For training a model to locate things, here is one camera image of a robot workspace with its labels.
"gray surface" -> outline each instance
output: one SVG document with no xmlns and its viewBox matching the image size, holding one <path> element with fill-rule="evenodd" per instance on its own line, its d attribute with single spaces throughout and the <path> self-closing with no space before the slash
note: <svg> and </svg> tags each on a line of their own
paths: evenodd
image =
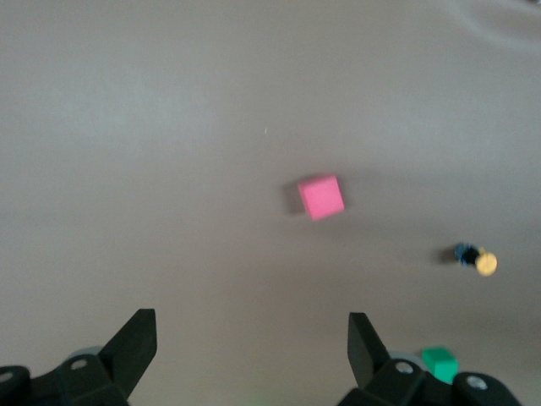
<svg viewBox="0 0 541 406">
<path fill-rule="evenodd" d="M 152 306 L 134 406 L 328 406 L 356 310 L 538 404 L 540 8 L 1 10 L 0 365 L 46 372 Z M 347 210 L 312 223 L 291 184 L 326 172 Z M 492 277 L 441 260 L 463 239 Z"/>
</svg>

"green block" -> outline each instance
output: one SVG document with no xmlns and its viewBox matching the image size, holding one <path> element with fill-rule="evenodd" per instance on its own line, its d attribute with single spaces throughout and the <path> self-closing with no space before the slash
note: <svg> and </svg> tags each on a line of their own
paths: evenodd
<svg viewBox="0 0 541 406">
<path fill-rule="evenodd" d="M 452 383 L 458 372 L 458 361 L 445 347 L 425 348 L 421 353 L 429 371 L 440 381 Z"/>
</svg>

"yellow object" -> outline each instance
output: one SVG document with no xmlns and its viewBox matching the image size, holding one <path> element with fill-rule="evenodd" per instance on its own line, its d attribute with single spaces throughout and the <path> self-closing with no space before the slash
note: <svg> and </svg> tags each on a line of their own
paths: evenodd
<svg viewBox="0 0 541 406">
<path fill-rule="evenodd" d="M 489 277 L 496 271 L 496 267 L 498 267 L 498 260 L 496 260 L 496 256 L 494 254 L 484 251 L 483 253 L 480 253 L 480 256 L 478 256 L 477 260 L 475 260 L 475 267 L 477 268 L 477 272 L 479 272 L 479 274 L 483 275 L 484 277 Z"/>
</svg>

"foam block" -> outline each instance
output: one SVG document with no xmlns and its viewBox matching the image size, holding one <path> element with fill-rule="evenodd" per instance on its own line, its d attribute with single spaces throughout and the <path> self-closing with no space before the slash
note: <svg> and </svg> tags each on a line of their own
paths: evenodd
<svg viewBox="0 0 541 406">
<path fill-rule="evenodd" d="M 440 381 L 452 383 L 458 372 L 458 361 L 445 347 L 425 348 L 421 353 L 429 371 Z"/>
<path fill-rule="evenodd" d="M 298 183 L 304 210 L 314 221 L 344 210 L 342 194 L 335 175 L 319 176 Z"/>
</svg>

